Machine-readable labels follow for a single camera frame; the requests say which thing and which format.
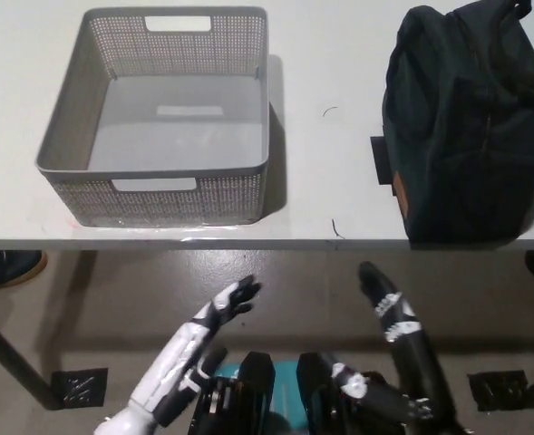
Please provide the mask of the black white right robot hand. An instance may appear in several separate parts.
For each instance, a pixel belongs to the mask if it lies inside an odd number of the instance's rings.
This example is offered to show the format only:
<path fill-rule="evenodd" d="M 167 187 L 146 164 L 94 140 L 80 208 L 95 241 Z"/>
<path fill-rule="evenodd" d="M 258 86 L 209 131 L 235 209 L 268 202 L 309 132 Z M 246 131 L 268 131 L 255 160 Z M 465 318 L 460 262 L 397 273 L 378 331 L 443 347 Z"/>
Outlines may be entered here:
<path fill-rule="evenodd" d="M 390 345 L 400 386 L 374 381 L 324 354 L 334 384 L 360 410 L 403 425 L 411 434 L 463 434 L 449 384 L 410 303 L 375 264 L 361 263 L 358 276 Z"/>

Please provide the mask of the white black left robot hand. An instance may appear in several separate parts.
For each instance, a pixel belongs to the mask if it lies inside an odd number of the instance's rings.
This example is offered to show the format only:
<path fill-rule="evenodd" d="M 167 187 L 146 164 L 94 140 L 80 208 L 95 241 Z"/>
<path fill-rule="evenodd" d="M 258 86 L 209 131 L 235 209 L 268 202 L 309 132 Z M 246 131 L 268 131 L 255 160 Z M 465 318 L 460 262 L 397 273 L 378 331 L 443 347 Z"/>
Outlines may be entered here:
<path fill-rule="evenodd" d="M 138 434 L 168 427 L 196 399 L 227 351 L 209 346 L 219 329 L 252 309 L 261 284 L 248 275 L 214 295 L 171 337 L 131 394 L 128 408 L 145 421 Z"/>

